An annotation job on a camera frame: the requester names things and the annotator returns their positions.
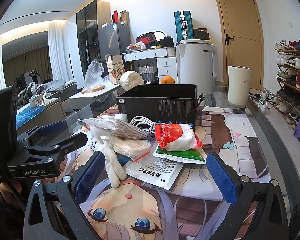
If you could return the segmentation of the white plush toy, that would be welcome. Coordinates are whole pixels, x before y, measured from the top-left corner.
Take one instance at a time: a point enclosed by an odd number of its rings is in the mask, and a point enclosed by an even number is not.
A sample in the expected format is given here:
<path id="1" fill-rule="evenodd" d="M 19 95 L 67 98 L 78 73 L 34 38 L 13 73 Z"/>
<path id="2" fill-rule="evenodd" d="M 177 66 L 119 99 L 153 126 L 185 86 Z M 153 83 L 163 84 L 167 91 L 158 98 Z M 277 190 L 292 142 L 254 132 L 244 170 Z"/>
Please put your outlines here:
<path id="1" fill-rule="evenodd" d="M 89 126 L 89 131 L 92 136 L 90 149 L 94 153 L 96 151 L 102 152 L 105 156 L 106 172 L 113 188 L 118 188 L 121 181 L 127 178 L 127 174 L 118 161 L 117 155 L 113 148 L 107 141 L 101 137 L 104 136 L 103 132 L 95 126 Z"/>

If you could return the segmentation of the green medicine sachet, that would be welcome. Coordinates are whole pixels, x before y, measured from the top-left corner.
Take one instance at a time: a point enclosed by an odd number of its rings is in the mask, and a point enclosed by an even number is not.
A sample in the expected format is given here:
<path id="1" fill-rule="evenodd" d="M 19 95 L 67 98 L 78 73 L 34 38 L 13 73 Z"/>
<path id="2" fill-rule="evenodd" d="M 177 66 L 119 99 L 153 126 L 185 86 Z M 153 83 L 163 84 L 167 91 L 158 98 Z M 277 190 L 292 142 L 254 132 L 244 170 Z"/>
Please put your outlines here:
<path id="1" fill-rule="evenodd" d="M 151 154 L 157 158 L 166 158 L 185 164 L 205 164 L 206 154 L 202 149 L 202 142 L 169 142 L 162 148 L 157 142 L 151 148 Z"/>

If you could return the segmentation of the red white snack packet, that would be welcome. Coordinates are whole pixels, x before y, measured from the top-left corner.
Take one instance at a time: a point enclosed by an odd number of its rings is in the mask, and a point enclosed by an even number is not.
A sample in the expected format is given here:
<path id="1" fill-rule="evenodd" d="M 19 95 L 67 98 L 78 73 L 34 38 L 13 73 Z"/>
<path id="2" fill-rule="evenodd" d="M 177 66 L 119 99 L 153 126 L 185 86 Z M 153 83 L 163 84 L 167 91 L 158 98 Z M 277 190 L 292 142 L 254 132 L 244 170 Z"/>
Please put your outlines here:
<path id="1" fill-rule="evenodd" d="M 187 151 L 203 146 L 188 124 L 156 124 L 155 138 L 160 148 L 167 152 Z"/>

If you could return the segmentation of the grey side table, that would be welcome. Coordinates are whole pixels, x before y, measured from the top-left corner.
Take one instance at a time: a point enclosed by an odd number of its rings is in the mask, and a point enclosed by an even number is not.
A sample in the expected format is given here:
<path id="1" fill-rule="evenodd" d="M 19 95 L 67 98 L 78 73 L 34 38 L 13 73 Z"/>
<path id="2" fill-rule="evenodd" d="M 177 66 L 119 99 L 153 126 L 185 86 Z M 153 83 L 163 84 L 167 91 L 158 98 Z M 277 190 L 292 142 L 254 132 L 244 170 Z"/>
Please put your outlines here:
<path id="1" fill-rule="evenodd" d="M 113 91 L 116 91 L 119 88 L 121 88 L 120 85 L 111 85 L 102 90 L 98 90 L 96 92 L 91 92 L 91 93 L 78 92 L 75 95 L 71 96 L 69 99 L 73 109 L 82 109 L 85 106 L 101 98 L 104 98 L 106 95 L 111 94 Z"/>

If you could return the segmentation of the clear plastic snack bag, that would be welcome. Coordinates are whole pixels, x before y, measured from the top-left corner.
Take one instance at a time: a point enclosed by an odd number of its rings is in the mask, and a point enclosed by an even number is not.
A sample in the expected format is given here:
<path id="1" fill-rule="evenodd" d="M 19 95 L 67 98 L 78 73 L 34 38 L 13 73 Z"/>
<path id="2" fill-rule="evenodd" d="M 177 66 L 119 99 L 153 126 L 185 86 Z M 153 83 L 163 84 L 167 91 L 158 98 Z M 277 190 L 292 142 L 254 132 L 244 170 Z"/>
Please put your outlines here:
<path id="1" fill-rule="evenodd" d="M 102 77 L 103 72 L 104 67 L 102 66 L 102 64 L 96 60 L 93 60 L 89 64 L 87 72 L 85 74 L 84 87 L 81 93 L 92 93 L 111 86 L 110 77 L 108 75 Z"/>

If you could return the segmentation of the anime print desk mat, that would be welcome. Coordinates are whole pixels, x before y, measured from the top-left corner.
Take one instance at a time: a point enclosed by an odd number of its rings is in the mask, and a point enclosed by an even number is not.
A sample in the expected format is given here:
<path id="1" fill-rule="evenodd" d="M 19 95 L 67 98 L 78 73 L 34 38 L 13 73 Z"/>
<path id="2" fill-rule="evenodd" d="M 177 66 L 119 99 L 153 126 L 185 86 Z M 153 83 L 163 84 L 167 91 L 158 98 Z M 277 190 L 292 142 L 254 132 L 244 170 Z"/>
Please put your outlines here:
<path id="1" fill-rule="evenodd" d="M 66 155 L 61 164 L 63 176 L 74 174 L 93 154 L 89 127 L 81 131 L 87 135 L 88 142 Z M 239 175 L 259 182 L 269 181 L 258 138 L 242 111 L 205 107 L 203 116 L 196 122 L 195 133 L 203 143 L 206 157 L 214 151 Z M 129 125 L 101 138 L 113 148 L 122 167 L 128 161 L 152 155 L 151 148 L 156 143 L 154 138 Z M 222 197 L 206 164 L 182 164 L 170 190 L 128 174 L 118 188 L 113 188 L 107 172 L 103 172 L 81 208 L 102 239 L 209 238 L 230 205 Z"/>

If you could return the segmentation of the cream yarn ball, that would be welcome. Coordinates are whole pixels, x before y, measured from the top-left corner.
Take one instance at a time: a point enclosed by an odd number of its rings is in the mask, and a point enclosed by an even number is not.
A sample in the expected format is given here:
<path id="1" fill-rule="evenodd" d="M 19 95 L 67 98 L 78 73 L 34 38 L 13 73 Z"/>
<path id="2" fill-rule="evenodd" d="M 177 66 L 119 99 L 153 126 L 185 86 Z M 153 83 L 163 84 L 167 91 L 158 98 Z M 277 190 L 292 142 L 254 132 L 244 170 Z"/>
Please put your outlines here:
<path id="1" fill-rule="evenodd" d="M 127 71 L 120 77 L 120 85 L 124 91 L 128 91 L 138 85 L 143 85 L 145 81 L 138 72 Z"/>

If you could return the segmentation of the printed fruit carton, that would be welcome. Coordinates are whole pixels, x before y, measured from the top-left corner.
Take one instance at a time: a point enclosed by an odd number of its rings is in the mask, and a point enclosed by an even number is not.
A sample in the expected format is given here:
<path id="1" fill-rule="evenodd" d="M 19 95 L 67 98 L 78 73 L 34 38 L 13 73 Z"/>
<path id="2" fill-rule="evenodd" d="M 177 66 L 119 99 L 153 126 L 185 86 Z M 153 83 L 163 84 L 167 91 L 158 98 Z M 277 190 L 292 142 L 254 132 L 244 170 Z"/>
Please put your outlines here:
<path id="1" fill-rule="evenodd" d="M 108 68 L 108 73 L 112 85 L 117 85 L 120 83 L 120 78 L 125 72 L 125 65 L 122 55 L 111 55 L 107 54 L 105 56 L 106 64 Z"/>

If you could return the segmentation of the black cardboard box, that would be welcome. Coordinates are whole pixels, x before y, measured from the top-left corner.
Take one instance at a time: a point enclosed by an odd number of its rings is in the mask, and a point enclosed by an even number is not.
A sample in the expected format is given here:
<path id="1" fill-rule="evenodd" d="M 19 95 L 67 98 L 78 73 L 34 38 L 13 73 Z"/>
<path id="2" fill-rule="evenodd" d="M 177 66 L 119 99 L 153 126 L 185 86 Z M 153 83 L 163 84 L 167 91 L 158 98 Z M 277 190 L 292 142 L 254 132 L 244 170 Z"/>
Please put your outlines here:
<path id="1" fill-rule="evenodd" d="M 128 121 L 144 116 L 151 121 L 195 126 L 196 111 L 204 101 L 197 94 L 197 85 L 150 84 L 136 87 L 119 95 L 119 112 L 126 114 Z"/>

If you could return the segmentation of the woven basket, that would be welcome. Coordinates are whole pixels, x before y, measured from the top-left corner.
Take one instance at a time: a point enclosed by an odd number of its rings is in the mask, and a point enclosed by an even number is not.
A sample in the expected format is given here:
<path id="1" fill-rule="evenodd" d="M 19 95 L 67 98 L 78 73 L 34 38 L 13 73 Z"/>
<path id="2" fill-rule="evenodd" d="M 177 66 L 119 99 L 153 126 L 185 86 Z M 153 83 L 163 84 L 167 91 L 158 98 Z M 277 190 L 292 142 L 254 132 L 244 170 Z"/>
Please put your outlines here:
<path id="1" fill-rule="evenodd" d="M 145 82 L 155 82 L 157 80 L 157 67 L 156 65 L 147 64 L 138 67 L 138 73 L 141 75 Z"/>

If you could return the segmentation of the dark grey refrigerator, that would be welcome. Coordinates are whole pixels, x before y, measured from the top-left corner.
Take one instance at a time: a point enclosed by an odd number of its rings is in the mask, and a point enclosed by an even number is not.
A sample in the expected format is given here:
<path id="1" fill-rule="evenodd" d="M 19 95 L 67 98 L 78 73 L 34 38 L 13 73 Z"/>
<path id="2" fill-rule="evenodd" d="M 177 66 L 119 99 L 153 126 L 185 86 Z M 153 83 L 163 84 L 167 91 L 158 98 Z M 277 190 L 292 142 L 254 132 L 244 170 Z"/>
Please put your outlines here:
<path id="1" fill-rule="evenodd" d="M 100 49 L 101 63 L 104 68 L 102 77 L 107 76 L 108 68 L 106 55 L 119 55 L 126 52 L 126 48 L 131 44 L 129 26 L 121 23 L 112 23 L 98 29 L 98 41 Z"/>

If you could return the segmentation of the orange fruit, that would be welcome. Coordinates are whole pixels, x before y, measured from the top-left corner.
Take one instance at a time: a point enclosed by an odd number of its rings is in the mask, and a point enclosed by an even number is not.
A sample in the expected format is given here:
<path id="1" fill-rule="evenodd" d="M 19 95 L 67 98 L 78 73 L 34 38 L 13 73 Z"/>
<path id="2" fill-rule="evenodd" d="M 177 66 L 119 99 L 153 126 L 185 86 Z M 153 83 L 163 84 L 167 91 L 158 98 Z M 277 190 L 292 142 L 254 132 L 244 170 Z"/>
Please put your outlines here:
<path id="1" fill-rule="evenodd" d="M 166 76 L 163 76 L 160 80 L 160 83 L 161 84 L 175 84 L 175 80 L 172 76 L 169 76 L 169 75 L 166 75 Z"/>

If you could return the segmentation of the cream cylindrical cup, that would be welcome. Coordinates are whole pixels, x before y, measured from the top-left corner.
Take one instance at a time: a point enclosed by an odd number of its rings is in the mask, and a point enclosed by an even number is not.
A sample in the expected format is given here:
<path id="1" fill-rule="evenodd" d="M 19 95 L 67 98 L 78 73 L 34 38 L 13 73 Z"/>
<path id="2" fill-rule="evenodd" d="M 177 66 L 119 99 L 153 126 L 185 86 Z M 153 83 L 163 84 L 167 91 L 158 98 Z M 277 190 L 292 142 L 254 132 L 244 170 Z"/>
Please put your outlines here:
<path id="1" fill-rule="evenodd" d="M 247 104 L 253 71 L 247 67 L 228 66 L 228 101 L 237 108 Z"/>

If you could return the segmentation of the white drawer desk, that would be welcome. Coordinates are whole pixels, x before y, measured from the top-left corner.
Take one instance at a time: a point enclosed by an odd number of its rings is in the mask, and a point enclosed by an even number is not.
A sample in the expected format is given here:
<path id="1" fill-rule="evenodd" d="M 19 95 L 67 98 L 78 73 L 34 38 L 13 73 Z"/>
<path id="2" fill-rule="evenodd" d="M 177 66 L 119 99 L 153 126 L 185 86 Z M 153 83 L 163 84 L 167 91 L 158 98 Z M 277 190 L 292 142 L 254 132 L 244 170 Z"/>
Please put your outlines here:
<path id="1" fill-rule="evenodd" d="M 125 62 L 128 62 L 132 70 L 138 72 L 138 67 L 152 64 L 157 67 L 157 80 L 152 83 L 160 83 L 163 76 L 172 76 L 175 83 L 178 83 L 178 66 L 174 47 L 159 49 L 140 50 L 123 55 Z"/>

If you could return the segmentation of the red black shoe bag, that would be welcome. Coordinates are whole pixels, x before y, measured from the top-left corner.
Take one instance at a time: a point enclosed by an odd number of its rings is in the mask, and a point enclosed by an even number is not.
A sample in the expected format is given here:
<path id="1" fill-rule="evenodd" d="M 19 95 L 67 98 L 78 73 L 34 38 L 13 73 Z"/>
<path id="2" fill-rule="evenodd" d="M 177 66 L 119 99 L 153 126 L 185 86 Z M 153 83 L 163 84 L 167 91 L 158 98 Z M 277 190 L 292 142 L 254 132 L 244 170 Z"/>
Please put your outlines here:
<path id="1" fill-rule="evenodd" d="M 155 42 L 157 42 L 157 39 L 153 32 L 148 32 L 139 35 L 136 38 L 136 42 L 142 42 L 146 46 L 146 49 L 149 49 Z"/>

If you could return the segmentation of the shoe rack with shoes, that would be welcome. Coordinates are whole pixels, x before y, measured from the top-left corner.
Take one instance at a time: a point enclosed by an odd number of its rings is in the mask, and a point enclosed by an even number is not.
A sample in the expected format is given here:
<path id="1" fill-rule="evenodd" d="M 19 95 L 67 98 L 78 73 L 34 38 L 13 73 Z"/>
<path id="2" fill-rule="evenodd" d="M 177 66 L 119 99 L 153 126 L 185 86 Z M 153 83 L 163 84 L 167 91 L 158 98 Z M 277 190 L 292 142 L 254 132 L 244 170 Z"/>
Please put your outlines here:
<path id="1" fill-rule="evenodd" d="M 295 129 L 300 119 L 300 40 L 281 40 L 275 44 L 277 51 L 277 81 L 275 107 L 286 122 Z"/>

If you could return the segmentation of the white electric kettle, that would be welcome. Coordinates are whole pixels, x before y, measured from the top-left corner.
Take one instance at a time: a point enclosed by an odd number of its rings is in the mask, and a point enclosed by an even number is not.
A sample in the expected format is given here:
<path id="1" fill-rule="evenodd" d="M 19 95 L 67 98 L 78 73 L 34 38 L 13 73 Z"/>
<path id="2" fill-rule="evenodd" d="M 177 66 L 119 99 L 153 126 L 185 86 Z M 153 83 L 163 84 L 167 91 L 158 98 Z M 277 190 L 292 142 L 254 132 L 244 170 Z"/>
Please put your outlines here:
<path id="1" fill-rule="evenodd" d="M 208 40 L 191 39 L 180 41 L 177 51 L 180 83 L 197 85 L 198 94 L 211 94 L 217 77 L 217 47 Z"/>

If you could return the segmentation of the teal suitcase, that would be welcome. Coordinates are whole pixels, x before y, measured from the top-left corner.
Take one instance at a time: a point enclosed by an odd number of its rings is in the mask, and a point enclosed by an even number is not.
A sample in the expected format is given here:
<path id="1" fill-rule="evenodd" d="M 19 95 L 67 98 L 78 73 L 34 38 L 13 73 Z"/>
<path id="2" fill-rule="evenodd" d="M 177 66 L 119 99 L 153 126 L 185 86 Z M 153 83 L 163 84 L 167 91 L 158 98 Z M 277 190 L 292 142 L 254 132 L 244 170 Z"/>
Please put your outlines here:
<path id="1" fill-rule="evenodd" d="M 177 42 L 194 39 L 192 16 L 190 11 L 181 10 L 174 12 Z"/>

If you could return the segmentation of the wooden door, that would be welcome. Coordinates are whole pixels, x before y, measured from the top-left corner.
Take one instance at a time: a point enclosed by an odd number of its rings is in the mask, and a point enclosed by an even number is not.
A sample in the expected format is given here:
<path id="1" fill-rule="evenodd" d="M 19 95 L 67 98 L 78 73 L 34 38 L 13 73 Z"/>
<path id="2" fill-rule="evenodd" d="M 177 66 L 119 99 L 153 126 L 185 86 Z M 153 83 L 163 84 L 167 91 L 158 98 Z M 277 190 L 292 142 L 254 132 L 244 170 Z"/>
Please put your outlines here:
<path id="1" fill-rule="evenodd" d="M 251 88 L 260 90 L 264 74 L 264 40 L 255 0 L 216 0 L 222 31 L 223 83 L 229 84 L 229 66 L 253 71 Z"/>

